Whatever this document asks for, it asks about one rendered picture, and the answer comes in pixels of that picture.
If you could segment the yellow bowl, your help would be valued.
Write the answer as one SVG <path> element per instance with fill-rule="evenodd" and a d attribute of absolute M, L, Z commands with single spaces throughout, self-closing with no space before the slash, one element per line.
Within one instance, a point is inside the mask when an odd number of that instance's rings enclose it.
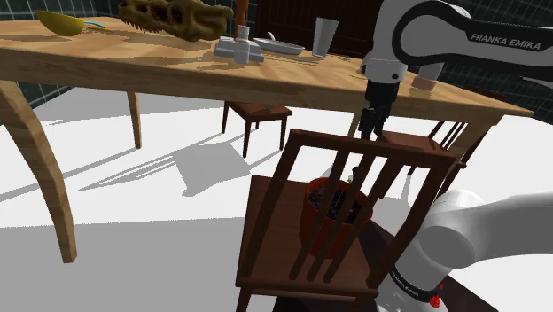
<path fill-rule="evenodd" d="M 76 17 L 42 10 L 36 10 L 35 14 L 42 25 L 56 35 L 75 36 L 84 29 L 84 21 Z"/>

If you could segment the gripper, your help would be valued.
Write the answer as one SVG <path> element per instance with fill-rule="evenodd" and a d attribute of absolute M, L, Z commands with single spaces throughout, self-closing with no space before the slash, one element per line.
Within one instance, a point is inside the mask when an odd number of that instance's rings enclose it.
<path fill-rule="evenodd" d="M 370 139 L 373 128 L 377 136 L 381 135 L 384 124 L 389 117 L 391 106 L 397 99 L 400 84 L 400 82 L 381 83 L 368 80 L 365 91 L 365 99 L 368 105 L 367 108 L 362 110 L 359 121 L 361 139 Z M 375 127 L 374 109 L 376 109 Z"/>

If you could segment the red pot with soil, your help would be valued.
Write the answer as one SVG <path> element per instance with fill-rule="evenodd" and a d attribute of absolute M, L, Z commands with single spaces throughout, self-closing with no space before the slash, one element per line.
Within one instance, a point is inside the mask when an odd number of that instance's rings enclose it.
<path fill-rule="evenodd" d="M 320 177 L 312 180 L 308 183 L 305 190 L 305 196 L 303 199 L 303 208 L 300 217 L 300 242 L 304 243 L 307 235 L 315 221 L 315 217 L 318 214 L 319 207 L 323 201 L 323 195 L 328 183 L 327 177 Z M 317 256 L 319 250 L 323 246 L 323 243 L 329 234 L 333 224 L 335 223 L 339 210 L 344 206 L 344 201 L 349 189 L 350 183 L 339 181 L 337 190 L 331 200 L 331 207 L 329 208 L 321 229 L 319 230 L 315 242 L 312 245 L 309 253 L 313 256 Z M 364 204 L 367 196 L 359 191 L 355 197 L 354 204 L 349 208 L 349 212 L 344 224 L 341 226 L 334 243 L 331 246 L 330 251 L 326 255 L 327 259 L 333 259 L 337 254 L 340 245 L 343 243 L 348 232 L 352 229 L 354 221 L 356 220 L 362 205 Z"/>

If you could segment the olive dinosaur skull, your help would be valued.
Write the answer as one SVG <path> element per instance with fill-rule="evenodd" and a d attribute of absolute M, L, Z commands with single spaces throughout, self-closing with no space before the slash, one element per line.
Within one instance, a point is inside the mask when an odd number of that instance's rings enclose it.
<path fill-rule="evenodd" d="M 121 0 L 121 21 L 143 32 L 166 32 L 187 42 L 213 41 L 227 31 L 234 16 L 229 6 L 201 0 Z"/>

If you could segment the grey shallow dish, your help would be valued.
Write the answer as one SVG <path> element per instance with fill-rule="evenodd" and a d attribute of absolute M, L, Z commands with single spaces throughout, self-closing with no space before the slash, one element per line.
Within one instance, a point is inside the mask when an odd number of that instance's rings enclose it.
<path fill-rule="evenodd" d="M 277 40 L 271 40 L 266 38 L 254 38 L 253 41 L 257 43 L 262 50 L 272 51 L 286 55 L 300 55 L 305 48 L 293 43 L 285 43 Z"/>

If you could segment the brown bottle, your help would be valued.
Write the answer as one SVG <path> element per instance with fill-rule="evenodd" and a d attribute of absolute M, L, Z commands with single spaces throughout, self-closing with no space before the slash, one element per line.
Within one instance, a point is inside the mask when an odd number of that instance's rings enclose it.
<path fill-rule="evenodd" d="M 236 5 L 235 24 L 237 26 L 244 26 L 249 0 L 234 0 L 234 2 Z"/>

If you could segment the dark brown stool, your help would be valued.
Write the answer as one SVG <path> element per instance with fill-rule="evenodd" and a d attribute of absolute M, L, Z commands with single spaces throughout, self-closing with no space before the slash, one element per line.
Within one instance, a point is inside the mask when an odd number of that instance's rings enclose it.
<path fill-rule="evenodd" d="M 292 116 L 292 111 L 281 105 L 264 105 L 258 103 L 245 103 L 236 101 L 225 101 L 222 113 L 222 133 L 225 133 L 229 110 L 232 109 L 245 121 L 245 138 L 242 155 L 247 156 L 249 138 L 252 124 L 259 128 L 259 124 L 264 121 L 281 121 L 279 150 L 284 149 L 285 131 L 287 120 Z"/>

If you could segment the pale pink cup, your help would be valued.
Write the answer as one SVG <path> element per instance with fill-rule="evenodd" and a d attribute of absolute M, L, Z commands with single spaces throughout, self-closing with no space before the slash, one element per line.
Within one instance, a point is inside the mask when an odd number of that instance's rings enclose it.
<path fill-rule="evenodd" d="M 432 91 L 443 67 L 443 63 L 421 66 L 411 86 L 420 90 Z"/>

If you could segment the grey tall cup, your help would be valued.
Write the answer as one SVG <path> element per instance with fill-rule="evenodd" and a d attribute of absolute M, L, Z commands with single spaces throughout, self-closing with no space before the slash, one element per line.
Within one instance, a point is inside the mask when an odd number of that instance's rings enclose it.
<path fill-rule="evenodd" d="M 314 42 L 312 55 L 318 58 L 325 58 L 338 28 L 339 22 L 334 19 L 317 17 L 315 20 Z"/>

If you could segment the dark brown slatted chair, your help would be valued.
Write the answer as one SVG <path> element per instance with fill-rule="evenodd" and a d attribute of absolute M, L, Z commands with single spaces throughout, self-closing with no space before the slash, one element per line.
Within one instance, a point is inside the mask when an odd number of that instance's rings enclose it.
<path fill-rule="evenodd" d="M 399 144 L 399 145 L 405 145 L 408 147 L 414 147 L 421 150 L 445 152 L 450 147 L 450 145 L 452 145 L 455 136 L 461 131 L 465 123 L 457 121 L 451 127 L 448 133 L 444 136 L 442 141 L 438 143 L 433 138 L 444 123 L 445 121 L 439 121 L 428 136 L 417 136 L 417 135 L 398 133 L 398 132 L 392 132 L 392 131 L 382 131 L 381 135 L 378 136 L 377 140 L 381 142 L 391 143 L 391 144 Z M 448 176 L 445 178 L 440 190 L 437 193 L 437 197 L 444 194 L 449 189 L 450 185 L 453 183 L 458 173 L 462 169 L 466 168 L 466 163 L 471 158 L 475 150 L 478 148 L 479 144 L 481 143 L 481 141 L 483 140 L 486 134 L 487 132 L 485 132 L 470 147 L 470 149 L 456 163 L 455 167 L 449 172 Z"/>
<path fill-rule="evenodd" d="M 304 243 L 300 242 L 300 210 L 306 184 L 289 180 L 300 148 L 310 146 L 336 151 L 323 202 Z M 357 176 L 347 191 L 346 205 L 354 203 L 374 159 L 384 167 L 371 188 L 356 222 L 333 260 L 326 255 L 347 218 L 340 209 L 317 256 L 309 255 L 330 207 L 350 153 L 362 155 Z M 254 294 L 283 295 L 319 300 L 353 302 L 351 312 L 378 296 L 378 287 L 419 231 L 449 168 L 456 162 L 450 152 L 427 151 L 402 145 L 374 142 L 292 129 L 273 177 L 254 175 L 245 216 L 236 286 L 236 312 L 246 312 Z M 429 173 L 408 217 L 375 265 L 369 265 L 357 235 L 385 188 L 405 166 L 428 168 Z"/>

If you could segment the wooden dining table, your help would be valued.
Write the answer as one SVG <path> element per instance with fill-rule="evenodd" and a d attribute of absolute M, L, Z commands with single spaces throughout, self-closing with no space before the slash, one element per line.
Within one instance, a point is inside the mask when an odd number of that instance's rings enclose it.
<path fill-rule="evenodd" d="M 103 17 L 101 23 L 112 32 L 65 38 L 35 19 L 0 21 L 0 122 L 39 183 L 65 263 L 76 257 L 66 186 L 43 127 L 19 89 L 21 82 L 354 114 L 366 104 L 358 59 L 329 56 L 310 65 L 304 58 L 268 56 L 261 63 L 236 66 L 216 57 L 210 42 L 146 34 L 114 18 Z"/>

